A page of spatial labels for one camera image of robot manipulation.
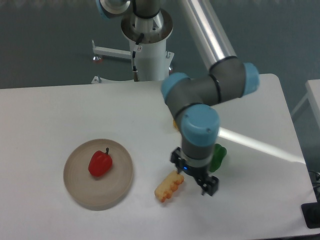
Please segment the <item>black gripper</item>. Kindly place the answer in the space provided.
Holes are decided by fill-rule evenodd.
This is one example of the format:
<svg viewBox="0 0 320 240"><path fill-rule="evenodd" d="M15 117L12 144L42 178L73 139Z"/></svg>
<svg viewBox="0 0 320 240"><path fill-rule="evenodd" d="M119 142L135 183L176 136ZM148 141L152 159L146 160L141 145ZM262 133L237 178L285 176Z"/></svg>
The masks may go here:
<svg viewBox="0 0 320 240"><path fill-rule="evenodd" d="M178 174L183 171L194 178L201 188L202 196L207 194L212 197L219 189L219 179L208 174L212 157L213 153L202 159L191 158L177 147L171 153L170 162L175 165Z"/></svg>

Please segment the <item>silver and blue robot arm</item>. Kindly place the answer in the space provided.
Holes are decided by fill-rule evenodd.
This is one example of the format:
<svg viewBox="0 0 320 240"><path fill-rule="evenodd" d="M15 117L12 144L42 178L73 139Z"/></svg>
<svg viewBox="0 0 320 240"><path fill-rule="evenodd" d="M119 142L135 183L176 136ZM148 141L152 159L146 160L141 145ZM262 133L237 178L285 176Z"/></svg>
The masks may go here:
<svg viewBox="0 0 320 240"><path fill-rule="evenodd" d="M178 172L192 176L203 194L213 195L219 180L209 174L220 119L214 105L255 92L260 75L252 63L241 62L208 0L181 0L179 6L207 75L189 78L170 73L173 54L166 41L173 21L159 0L98 0L104 19L121 17L121 30L129 51L93 47L100 56L128 58L135 82L160 81L165 104L181 134L181 147L171 154Z"/></svg>

